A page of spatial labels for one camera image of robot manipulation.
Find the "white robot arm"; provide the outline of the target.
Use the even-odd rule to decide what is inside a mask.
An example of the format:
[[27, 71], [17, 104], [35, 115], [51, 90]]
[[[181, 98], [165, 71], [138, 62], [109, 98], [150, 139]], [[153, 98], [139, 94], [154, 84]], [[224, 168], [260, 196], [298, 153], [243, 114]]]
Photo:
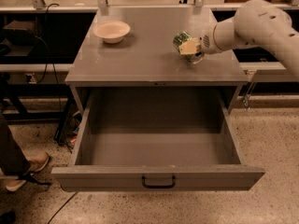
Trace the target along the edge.
[[199, 36], [178, 45], [180, 55], [216, 54], [260, 47], [299, 78], [299, 33], [284, 10], [264, 0], [249, 0], [225, 21], [210, 23]]

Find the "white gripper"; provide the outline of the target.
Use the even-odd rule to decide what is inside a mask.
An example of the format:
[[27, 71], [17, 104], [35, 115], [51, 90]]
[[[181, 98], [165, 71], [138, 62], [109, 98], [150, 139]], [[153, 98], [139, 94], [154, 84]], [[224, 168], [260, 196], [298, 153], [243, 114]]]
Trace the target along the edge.
[[221, 53], [221, 50], [214, 41], [212, 30], [205, 29], [200, 34], [199, 39], [197, 37], [191, 38], [178, 47], [181, 55], [193, 55], [199, 53], [201, 50], [206, 54]]

